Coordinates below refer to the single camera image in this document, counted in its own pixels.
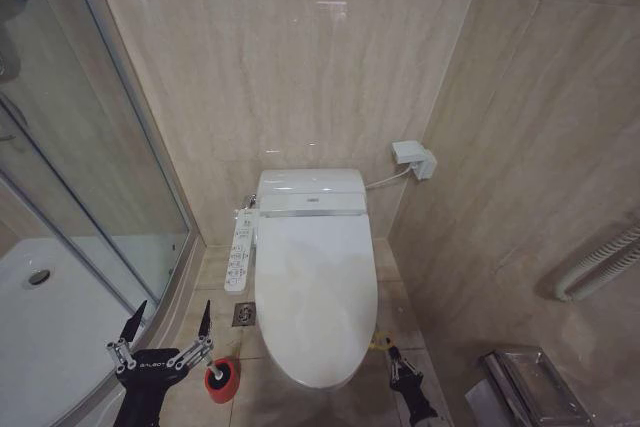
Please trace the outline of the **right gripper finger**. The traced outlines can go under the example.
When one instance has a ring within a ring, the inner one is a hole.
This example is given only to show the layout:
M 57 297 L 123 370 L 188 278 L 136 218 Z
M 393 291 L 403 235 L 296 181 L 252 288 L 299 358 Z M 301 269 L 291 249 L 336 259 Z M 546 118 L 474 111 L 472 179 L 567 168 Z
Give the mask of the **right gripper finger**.
M 404 386 L 404 367 L 399 349 L 394 345 L 389 345 L 387 353 L 391 361 L 390 367 L 390 387 L 402 388 Z
M 420 387 L 424 380 L 423 373 L 407 357 L 402 359 L 402 379 L 406 386 Z

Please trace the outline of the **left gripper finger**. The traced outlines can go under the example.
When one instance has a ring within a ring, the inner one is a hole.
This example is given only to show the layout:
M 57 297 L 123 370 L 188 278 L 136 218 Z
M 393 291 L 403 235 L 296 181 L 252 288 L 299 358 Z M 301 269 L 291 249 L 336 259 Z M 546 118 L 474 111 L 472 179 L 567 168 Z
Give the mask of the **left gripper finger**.
M 167 361 L 167 367 L 175 370 L 190 370 L 210 356 L 214 344 L 211 337 L 211 302 L 207 301 L 195 340 Z
M 143 301 L 135 313 L 126 321 L 120 336 L 110 341 L 105 348 L 114 362 L 116 370 L 134 370 L 137 362 L 130 350 L 137 331 L 141 325 L 147 301 Z

